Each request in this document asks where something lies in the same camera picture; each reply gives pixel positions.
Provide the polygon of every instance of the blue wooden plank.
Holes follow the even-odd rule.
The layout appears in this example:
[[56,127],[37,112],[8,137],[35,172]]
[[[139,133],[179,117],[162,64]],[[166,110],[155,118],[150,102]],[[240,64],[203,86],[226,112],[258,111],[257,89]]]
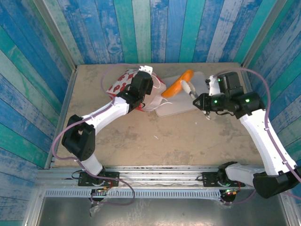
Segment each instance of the blue wooden plank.
[[67,90],[67,83],[60,74],[51,73],[44,58],[41,58],[31,44],[28,42],[24,34],[15,24],[6,9],[0,3],[0,25],[5,32],[14,41],[16,46],[22,51],[31,65],[36,69],[48,86],[57,94],[60,100],[64,98],[64,92]]
[[10,221],[0,221],[1,226],[22,226],[23,221],[15,221],[15,220],[10,220]]
[[274,21],[273,25],[269,29],[268,33],[264,37],[263,41],[261,42],[260,46],[258,47],[254,57],[252,58],[249,68],[253,68],[254,64],[258,60],[259,56],[262,54],[264,48],[267,46],[268,42],[270,41],[271,37],[275,34],[275,31],[277,30],[280,23],[284,21],[284,17],[286,16],[286,13],[290,9],[291,5],[293,4],[294,0],[287,0],[286,4],[281,9],[280,13],[278,14],[276,20]]
[[35,182],[41,167],[0,148],[0,172]]
[[0,220],[23,220],[28,201],[0,197]]
[[[19,10],[15,1],[2,0],[1,4],[4,6],[4,8],[6,8],[7,12],[10,14],[10,17],[14,20],[15,24],[19,27],[19,29],[22,31],[23,35],[26,37],[26,39],[27,39],[26,43],[31,44],[31,46],[34,48],[36,53],[40,56],[40,58],[43,60],[43,62],[46,64],[46,66],[49,68],[49,70],[52,72],[52,74],[58,74],[61,77],[60,82],[63,83],[62,88],[66,87],[66,89],[67,89],[67,81],[63,78],[60,70],[57,68],[55,62],[50,57],[49,53],[45,49],[43,43],[41,42],[41,40],[39,39],[37,34],[34,32],[34,30],[28,24],[27,19],[21,13],[21,11]],[[3,17],[5,17],[5,20],[11,20],[11,18],[7,17],[6,13]],[[11,30],[10,32],[7,32],[7,33],[10,35],[10,33],[15,32],[14,29],[15,29],[15,27],[11,27],[11,26],[7,27],[7,30]]]
[[272,121],[280,112],[301,95],[301,74],[276,98],[271,105],[269,119]]
[[251,67],[253,70],[258,71],[260,68],[262,68],[266,60],[269,58],[270,54],[273,52],[275,46],[280,42],[280,40],[282,39],[282,37],[284,36],[288,28],[291,26],[292,22],[299,14],[300,10],[301,10],[301,1],[296,0],[289,8],[285,17],[282,19],[278,28],[276,29],[276,31],[270,38],[269,42],[265,46],[264,50],[262,51],[262,54],[258,57],[254,66]]
[[165,63],[178,63],[187,0],[169,0]]
[[206,0],[193,62],[206,62],[224,0]]
[[219,62],[243,0],[224,2],[206,62]]
[[0,99],[0,109],[0,123],[10,128],[20,136],[23,136],[46,153],[49,152],[52,139],[47,137],[46,134],[35,127],[2,99]]
[[[259,71],[262,76],[265,77],[265,80],[268,82],[269,87],[274,84],[274,82],[281,76],[281,74],[288,68],[291,62],[300,54],[301,52],[301,32],[297,35],[291,45],[285,50],[284,54],[278,59],[278,57],[274,57],[274,61],[270,63],[273,65],[273,68],[269,71],[268,69]],[[263,96],[266,93],[262,82],[250,81],[254,90],[260,95]]]
[[289,106],[287,106],[273,121],[271,121],[276,133],[279,133],[296,119],[301,121],[301,96],[296,98]]
[[244,0],[223,50],[220,62],[232,62],[262,0]]
[[13,198],[13,199],[22,199],[30,200],[31,191],[34,186],[33,182],[23,180],[8,174],[0,172],[0,196]]
[[268,17],[271,9],[275,4],[275,0],[263,0],[256,15],[245,35],[243,42],[241,43],[237,54],[234,58],[234,62],[242,63],[247,52],[249,51],[253,41],[255,40],[259,30],[261,29],[264,21]]
[[[18,68],[18,70],[28,79],[28,81],[37,89],[37,91],[43,95],[43,97],[50,103],[55,109],[56,113],[61,112],[63,98],[58,99],[47,83],[32,67],[30,62],[26,59],[20,49],[15,45],[11,38],[0,26],[0,50],[10,59],[11,62]],[[61,93],[56,93],[58,96],[63,97],[63,91],[56,89]]]
[[187,0],[179,63],[191,63],[206,0]]
[[111,63],[107,44],[103,35],[95,0],[77,0],[81,17],[89,33],[90,41],[99,64]]
[[168,0],[150,0],[151,62],[164,63]]
[[58,0],[85,64],[97,64],[89,33],[76,0]]
[[95,0],[112,64],[124,63],[113,0]]
[[16,0],[16,4],[19,7],[19,10],[24,15],[24,17],[27,19],[29,25],[36,32],[37,36],[43,43],[43,45],[44,45],[45,49],[47,50],[47,52],[49,53],[50,57],[56,64],[57,68],[60,70],[62,76],[65,78],[65,80],[69,81],[71,73],[72,73],[70,67],[66,67],[66,65],[63,63],[63,60],[59,56],[54,45],[51,43],[49,37],[47,36],[46,32],[44,31],[38,18],[34,14],[28,1],[27,0]]
[[55,126],[0,74],[0,98],[39,128],[49,138],[55,134]]

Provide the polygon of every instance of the teal wooden plank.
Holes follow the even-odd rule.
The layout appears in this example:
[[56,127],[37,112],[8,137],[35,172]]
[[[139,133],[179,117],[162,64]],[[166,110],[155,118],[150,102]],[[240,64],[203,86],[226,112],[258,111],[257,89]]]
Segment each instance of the teal wooden plank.
[[81,56],[79,48],[74,40],[71,33],[70,27],[63,15],[63,12],[58,4],[57,0],[44,0],[47,9],[51,12],[51,17],[54,20],[56,26],[58,27],[60,34],[65,41],[65,44],[72,56],[75,65],[84,64],[84,60]]
[[0,197],[0,222],[23,221],[28,203],[26,200]]
[[[46,82],[36,72],[27,58],[23,55],[20,49],[15,45],[11,38],[0,26],[0,50],[10,59],[18,70],[28,79],[28,81],[37,89],[37,91],[49,102],[55,109],[56,113],[61,112],[62,103],[55,96]],[[58,97],[63,96],[63,91],[58,88],[56,90]]]
[[10,221],[0,221],[1,226],[22,226],[23,221],[15,221],[15,220],[10,220]]
[[289,106],[287,106],[279,115],[277,115],[272,121],[272,125],[276,133],[279,133],[286,127],[288,127],[295,120],[299,120],[301,116],[301,96],[295,99]]
[[120,34],[113,0],[96,0],[104,37],[112,64],[124,63]]
[[0,172],[0,197],[30,200],[33,182]]
[[187,0],[179,63],[191,63],[206,0]]
[[49,152],[52,139],[47,137],[46,134],[35,127],[31,122],[25,119],[2,99],[0,99],[0,109],[2,112],[0,114],[1,124],[32,142],[46,153]]
[[0,74],[0,98],[53,139],[55,126]]
[[0,124],[0,147],[40,167],[44,167],[48,154],[14,131]]
[[32,27],[32,29],[35,31],[37,34],[38,38],[41,40],[43,43],[46,51],[49,53],[51,59],[61,72],[61,75],[65,78],[66,81],[69,81],[70,76],[71,76],[71,70],[69,67],[66,67],[58,55],[57,51],[55,50],[54,46],[52,45],[51,41],[49,40],[48,36],[46,35],[43,27],[39,23],[37,17],[35,16],[32,8],[28,4],[27,1],[25,0],[15,0],[16,1],[16,6],[19,8],[20,12],[23,14],[24,18],[27,20],[28,24]]
[[62,59],[65,67],[68,69],[69,74],[72,73],[72,70],[67,62],[67,60],[65,59],[65,56],[63,55],[60,47],[58,46],[56,40],[54,39],[51,31],[49,30],[47,24],[45,23],[42,15],[40,14],[38,8],[36,7],[35,3],[33,2],[33,0],[27,0],[28,4],[30,5],[30,7],[32,8],[35,16],[37,17],[39,23],[41,24],[41,26],[43,27],[43,30],[45,31],[46,35],[48,36],[49,40],[51,41],[52,45],[54,46],[55,50],[57,51],[58,55],[60,56],[60,58]]
[[286,13],[288,12],[288,10],[291,7],[291,5],[293,4],[293,2],[294,2],[294,0],[287,0],[287,2],[285,3],[285,5],[281,9],[280,13],[278,14],[276,20],[274,21],[273,25],[271,26],[271,28],[269,29],[268,33],[264,37],[262,43],[258,47],[255,55],[253,56],[253,58],[252,58],[252,60],[251,60],[251,62],[249,64],[249,66],[248,66],[249,68],[253,68],[255,62],[257,61],[257,59],[259,58],[259,56],[262,54],[264,48],[268,44],[268,42],[269,42],[270,38],[272,37],[272,35],[277,30],[279,24],[282,22],[283,18],[285,17]]
[[178,63],[187,0],[169,0],[165,63]]
[[103,28],[100,23],[95,0],[77,0],[79,11],[85,23],[97,61],[99,64],[109,64],[109,56]]
[[131,0],[114,0],[125,63],[138,62],[135,25]]
[[[292,61],[292,63],[286,68],[281,76],[275,81],[272,87],[269,89],[271,94],[271,101],[273,102],[282,92],[285,90],[301,73],[301,53]],[[268,102],[267,95],[263,97],[265,104]]]
[[259,70],[260,68],[263,67],[264,63],[271,55],[275,46],[280,42],[284,34],[287,32],[292,22],[299,14],[300,10],[301,10],[301,1],[294,1],[294,3],[289,8],[287,14],[285,15],[285,17],[282,19],[281,23],[277,27],[276,31],[269,39],[269,42],[265,46],[261,55],[258,57],[254,66],[252,67],[253,70]]
[[275,0],[263,0],[259,9],[249,27],[246,36],[241,43],[241,46],[234,58],[234,62],[242,63],[244,60],[250,46],[252,45],[254,39],[256,38],[261,26],[263,25],[265,19],[269,15],[269,12],[273,8]]
[[56,126],[59,115],[41,96],[34,86],[25,78],[14,64],[0,51],[0,73],[17,88],[51,123]]
[[293,123],[285,127],[278,133],[283,146],[288,146],[292,142],[301,138],[301,118],[299,117]]
[[139,63],[151,63],[151,10],[145,0],[132,0]]
[[220,61],[242,2],[243,0],[224,2],[206,62],[216,63]]
[[168,0],[150,0],[151,62],[164,63]]
[[41,167],[0,148],[0,172],[35,182]]

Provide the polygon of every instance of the metal edge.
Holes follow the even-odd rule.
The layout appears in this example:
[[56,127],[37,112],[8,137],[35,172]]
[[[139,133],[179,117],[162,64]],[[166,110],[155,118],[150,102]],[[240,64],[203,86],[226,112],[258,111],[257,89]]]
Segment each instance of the metal edge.
[[[70,80],[69,80],[69,84],[68,84],[68,88],[67,88],[67,91],[66,91],[64,103],[63,103],[62,110],[61,110],[61,113],[60,113],[60,117],[58,119],[58,124],[57,124],[56,130],[55,130],[54,138],[57,137],[57,135],[63,129],[64,123],[65,123],[65,118],[66,118],[67,111],[68,111],[68,108],[69,108],[69,103],[70,103],[72,92],[73,92],[73,88],[74,88],[74,84],[75,84],[75,81],[76,81],[77,73],[78,73],[78,71],[76,69],[72,71],[72,74],[71,74],[71,77],[70,77]],[[59,142],[57,142],[57,144],[55,146],[55,151],[57,151],[58,145],[59,145]],[[50,150],[49,154],[48,154],[48,157],[47,157],[47,160],[46,160],[46,163],[45,163],[45,166],[44,166],[44,169],[49,169],[50,168],[50,165],[52,163],[52,157],[53,157],[53,155],[52,155],[51,150]]]
[[254,55],[256,54],[259,46],[261,45],[262,41],[264,40],[265,36],[267,35],[269,29],[275,22],[278,14],[280,13],[283,6],[286,4],[287,0],[277,0],[270,11],[268,17],[264,21],[263,25],[261,26],[259,33],[257,34],[256,38],[254,39],[249,51],[247,52],[245,58],[242,62],[242,67],[247,68],[253,59]]
[[38,8],[38,11],[40,12],[41,16],[43,17],[46,25],[50,29],[54,39],[56,40],[59,48],[61,49],[71,70],[75,70],[76,65],[73,61],[70,51],[68,50],[67,45],[65,44],[65,41],[63,40],[63,37],[61,35],[61,32],[58,29],[58,27],[56,26],[44,0],[33,0],[33,2],[36,5],[36,7]]
[[39,220],[46,190],[43,187],[36,187],[32,192],[32,198],[27,207],[22,226],[36,226]]
[[289,226],[300,226],[301,216],[295,199],[286,194],[280,194],[280,199],[283,204],[284,212]]

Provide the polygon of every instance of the purple cable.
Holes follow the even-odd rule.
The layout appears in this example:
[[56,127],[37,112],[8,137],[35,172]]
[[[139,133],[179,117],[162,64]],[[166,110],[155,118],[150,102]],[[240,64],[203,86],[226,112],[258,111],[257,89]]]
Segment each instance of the purple cable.
[[252,192],[252,194],[249,195],[249,197],[247,197],[246,199],[242,200],[242,201],[238,201],[238,202],[226,202],[224,199],[221,198],[221,201],[225,204],[225,205],[231,205],[231,204],[242,204],[244,202],[249,201],[256,193],[256,190],[254,190]]
[[[111,65],[111,66],[103,73],[103,75],[102,75],[102,77],[101,77],[101,88],[102,88],[102,90],[103,90],[105,93],[106,93],[106,91],[105,91],[104,88],[103,88],[103,79],[104,79],[104,77],[107,75],[107,73],[108,73],[108,71],[109,71],[110,69],[112,69],[113,67],[118,66],[118,65],[131,65],[131,64],[116,64],[116,65]],[[101,202],[101,203],[105,203],[105,204],[109,204],[109,205],[127,206],[127,205],[132,204],[132,203],[134,202],[134,200],[135,200],[135,191],[134,191],[134,189],[132,188],[131,185],[129,185],[127,182],[125,182],[124,180],[121,180],[121,179],[119,179],[119,178],[109,178],[109,177],[100,177],[100,176],[96,176],[96,175],[90,173],[88,170],[86,170],[85,167],[83,166],[83,164],[78,160],[78,158],[76,158],[76,157],[66,157],[66,158],[62,158],[62,157],[59,157],[59,156],[56,154],[56,152],[55,152],[55,146],[56,146],[57,142],[60,140],[61,136],[62,136],[66,131],[68,131],[69,129],[71,129],[71,128],[74,127],[74,126],[77,126],[77,125],[79,125],[79,124],[81,124],[81,123],[83,123],[83,122],[86,122],[86,121],[92,119],[92,117],[96,117],[96,116],[100,115],[101,113],[103,113],[103,112],[109,110],[109,109],[112,107],[112,105],[114,104],[114,101],[115,101],[115,97],[114,97],[112,94],[109,94],[109,93],[107,93],[107,94],[112,98],[112,103],[111,103],[108,107],[106,107],[105,109],[101,110],[100,112],[97,112],[97,113],[94,114],[94,115],[89,116],[89,117],[86,118],[86,119],[83,119],[83,120],[81,120],[81,121],[77,121],[77,122],[75,122],[75,123],[73,123],[73,124],[67,126],[67,127],[66,127],[65,129],[63,129],[62,132],[60,132],[60,133],[57,135],[57,137],[54,139],[54,141],[53,141],[53,143],[52,143],[52,145],[51,145],[51,147],[50,147],[50,150],[51,150],[53,156],[54,156],[56,159],[58,159],[58,160],[74,160],[74,161],[76,161],[76,162],[79,164],[79,166],[80,166],[82,169],[84,169],[84,171],[85,171],[87,174],[89,174],[90,176],[92,176],[92,177],[95,177],[95,178],[98,178],[98,179],[105,179],[105,180],[115,180],[115,181],[119,181],[119,182],[121,182],[121,183],[127,185],[127,186],[132,190],[132,192],[133,192],[133,198],[132,198],[132,200],[131,200],[130,202],[127,202],[127,203]]]

